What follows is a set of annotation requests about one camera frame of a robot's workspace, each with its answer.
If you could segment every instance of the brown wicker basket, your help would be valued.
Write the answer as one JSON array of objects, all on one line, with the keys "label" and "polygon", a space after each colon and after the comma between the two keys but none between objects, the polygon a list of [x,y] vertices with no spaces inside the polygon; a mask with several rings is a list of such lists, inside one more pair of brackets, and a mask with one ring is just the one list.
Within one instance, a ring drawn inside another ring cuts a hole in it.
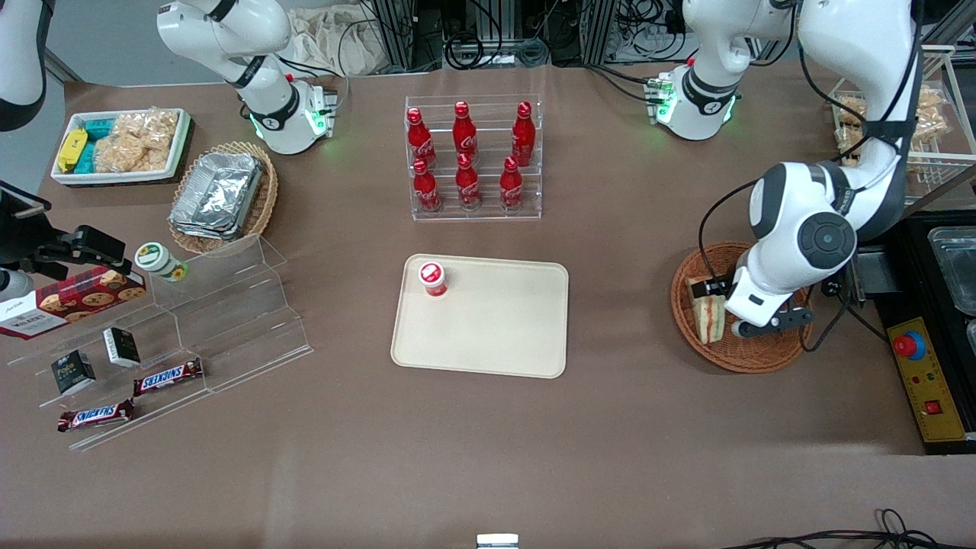
[{"label": "brown wicker basket", "polygon": [[[716,242],[706,246],[705,253],[708,254],[715,271],[721,274],[728,272],[739,260],[739,256],[749,250],[749,247],[750,245],[745,242]],[[732,334],[732,323],[735,318],[729,313],[725,314],[725,332],[722,339],[708,345],[699,341],[695,315],[691,309],[691,298],[688,296],[687,279],[707,274],[705,262],[696,249],[681,262],[671,281],[671,313],[674,315],[677,327],[681,330],[681,335],[695,351],[716,366],[740,373],[776,371],[799,357],[803,350],[795,330],[789,330],[784,334],[743,339]],[[793,295],[793,299],[799,303],[802,303],[805,297],[805,289],[800,289]],[[803,337],[810,337],[812,329],[811,324],[804,326]]]},{"label": "brown wicker basket", "polygon": [[[183,172],[183,178],[180,179],[180,186],[177,187],[176,194],[173,196],[173,204],[175,205],[177,200],[180,199],[180,195],[183,194],[183,189],[186,187],[186,180],[189,179],[189,174],[193,172],[196,163],[200,161],[200,158],[203,158],[204,154],[210,152],[247,152],[261,160],[261,163],[264,165],[264,171],[259,181],[260,187],[255,194],[254,202],[251,204],[251,211],[248,214],[247,221],[244,223],[244,232],[241,234],[241,237],[247,236],[248,234],[261,234],[267,228],[267,222],[271,220],[274,201],[278,197],[278,176],[274,173],[274,165],[271,164],[271,159],[268,158],[267,153],[256,145],[240,142],[226,143],[217,145],[198,156],[186,168],[186,171]],[[200,236],[183,234],[174,229],[172,225],[170,225],[170,232],[173,234],[173,240],[180,245],[180,248],[198,254],[216,250],[231,242],[231,240],[218,240],[215,238],[202,238]]]}]

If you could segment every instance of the teal package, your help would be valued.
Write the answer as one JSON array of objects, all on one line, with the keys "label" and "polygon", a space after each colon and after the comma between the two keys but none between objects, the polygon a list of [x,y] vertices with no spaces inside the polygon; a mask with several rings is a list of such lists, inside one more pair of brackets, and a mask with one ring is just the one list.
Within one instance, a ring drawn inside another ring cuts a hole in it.
[{"label": "teal package", "polygon": [[91,141],[107,137],[112,131],[115,120],[103,118],[102,120],[89,120],[85,122],[85,131],[88,132],[88,139]]},{"label": "teal package", "polygon": [[78,164],[74,167],[74,173],[76,174],[94,174],[95,173],[95,144],[89,142],[85,145],[85,148],[81,149],[81,157],[78,158]]}]

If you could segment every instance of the table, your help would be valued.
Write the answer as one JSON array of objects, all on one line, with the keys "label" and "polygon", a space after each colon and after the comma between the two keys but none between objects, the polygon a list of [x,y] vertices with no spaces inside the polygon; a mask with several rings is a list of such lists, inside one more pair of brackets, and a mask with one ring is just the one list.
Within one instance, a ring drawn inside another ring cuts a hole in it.
[{"label": "table", "polygon": [[[976,457],[920,456],[895,364],[852,318],[815,355],[759,376],[712,367],[671,321],[671,275],[709,204],[777,161],[833,155],[829,113],[798,67],[751,70],[732,120],[703,143],[650,127],[581,69],[440,70],[352,90],[335,139],[273,157],[281,194],[265,235],[289,259],[286,291],[315,353],[84,453],[37,411],[32,372],[5,369],[4,544],[454,548],[514,531],[527,548],[697,549],[874,529],[887,506],[940,541],[976,544]],[[528,91],[546,102],[543,220],[411,221],[404,96]],[[255,140],[225,85],[66,93],[69,113],[186,108],[194,156]],[[169,241],[173,190],[49,181],[42,193],[57,227],[90,223],[134,247]],[[746,198],[710,223],[709,240],[750,238]],[[394,365],[401,269],[418,252],[564,265],[565,373]]]}]

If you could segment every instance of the red cookie box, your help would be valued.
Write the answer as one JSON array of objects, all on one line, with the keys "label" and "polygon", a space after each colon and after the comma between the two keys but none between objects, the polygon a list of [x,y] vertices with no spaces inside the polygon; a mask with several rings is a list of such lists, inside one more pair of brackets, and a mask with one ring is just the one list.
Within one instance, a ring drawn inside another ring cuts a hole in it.
[{"label": "red cookie box", "polygon": [[95,267],[4,302],[0,334],[31,339],[143,295],[145,283],[138,274]]}]

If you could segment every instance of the green led light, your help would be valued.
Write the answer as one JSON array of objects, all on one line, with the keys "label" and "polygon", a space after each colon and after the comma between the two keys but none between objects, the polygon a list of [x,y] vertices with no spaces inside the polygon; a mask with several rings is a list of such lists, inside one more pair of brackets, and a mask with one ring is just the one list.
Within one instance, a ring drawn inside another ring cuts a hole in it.
[{"label": "green led light", "polygon": [[665,101],[661,104],[661,108],[658,109],[658,122],[662,124],[667,124],[671,122],[671,113],[674,111],[674,105],[671,100]]},{"label": "green led light", "polygon": [[318,112],[306,110],[305,118],[308,119],[308,124],[311,126],[311,131],[315,132],[315,135],[320,136],[325,133],[326,125],[324,115],[319,114]]},{"label": "green led light", "polygon": [[251,115],[251,123],[254,124],[254,131],[258,133],[258,137],[264,139],[264,134],[261,133],[261,126],[258,125],[258,121],[254,119],[254,115]]},{"label": "green led light", "polygon": [[735,105],[735,96],[732,96],[732,99],[729,100],[729,108],[725,111],[725,118],[722,118],[722,124],[728,122],[729,118],[732,117],[732,107],[734,105]]}]

